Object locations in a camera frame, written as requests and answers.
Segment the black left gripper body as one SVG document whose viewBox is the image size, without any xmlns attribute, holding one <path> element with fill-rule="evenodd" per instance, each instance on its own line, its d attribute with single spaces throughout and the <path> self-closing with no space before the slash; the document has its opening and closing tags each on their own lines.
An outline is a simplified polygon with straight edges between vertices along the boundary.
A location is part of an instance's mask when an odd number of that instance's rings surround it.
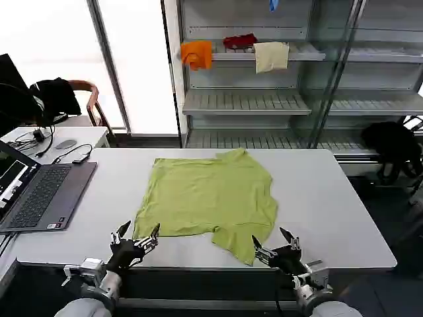
<svg viewBox="0 0 423 317">
<path fill-rule="evenodd" d="M 121 270 L 129 268 L 135 259 L 142 260 L 145 250 L 136 246 L 135 241 L 123 239 L 118 244 L 110 245 L 112 256 L 106 264 L 107 270 Z"/>
</svg>

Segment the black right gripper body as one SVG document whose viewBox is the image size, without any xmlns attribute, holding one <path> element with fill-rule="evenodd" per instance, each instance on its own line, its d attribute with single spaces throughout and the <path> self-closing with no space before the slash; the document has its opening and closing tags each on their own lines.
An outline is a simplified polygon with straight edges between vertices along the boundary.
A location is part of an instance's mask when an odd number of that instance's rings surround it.
<svg viewBox="0 0 423 317">
<path fill-rule="evenodd" d="M 307 269 L 301 263 L 301 248 L 285 245 L 273 250 L 265 248 L 264 251 L 268 252 L 268 259 L 266 260 L 267 266 L 278 268 L 289 275 L 307 273 Z"/>
</svg>

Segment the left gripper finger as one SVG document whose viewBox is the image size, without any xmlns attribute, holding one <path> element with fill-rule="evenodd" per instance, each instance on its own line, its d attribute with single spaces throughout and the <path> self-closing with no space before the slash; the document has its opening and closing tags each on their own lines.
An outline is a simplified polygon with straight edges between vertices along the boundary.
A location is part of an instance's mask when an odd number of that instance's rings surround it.
<svg viewBox="0 0 423 317">
<path fill-rule="evenodd" d="M 121 243 L 125 233 L 130 227 L 130 224 L 131 224 L 131 221 L 127 221 L 123 225 L 119 226 L 119 228 L 115 232 L 111 233 L 111 243 L 110 243 L 111 245 Z"/>
<path fill-rule="evenodd" d="M 158 223 L 149 236 L 136 240 L 134 246 L 136 249 L 142 250 L 145 254 L 150 253 L 158 245 L 160 224 Z"/>
</svg>

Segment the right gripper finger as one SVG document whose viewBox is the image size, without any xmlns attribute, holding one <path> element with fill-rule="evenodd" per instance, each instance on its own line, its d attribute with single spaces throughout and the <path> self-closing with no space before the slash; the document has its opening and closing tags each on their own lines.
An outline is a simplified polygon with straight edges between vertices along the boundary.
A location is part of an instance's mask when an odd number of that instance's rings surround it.
<svg viewBox="0 0 423 317">
<path fill-rule="evenodd" d="M 252 235 L 251 238 L 254 244 L 255 258 L 266 265 L 270 265 L 272 261 L 276 259 L 278 254 L 275 251 L 263 247 L 254 235 Z"/>
<path fill-rule="evenodd" d="M 280 227 L 279 230 L 288 243 L 287 245 L 282 246 L 280 248 L 281 250 L 301 251 L 299 237 L 294 237 L 290 231 L 283 229 L 282 227 Z"/>
</svg>

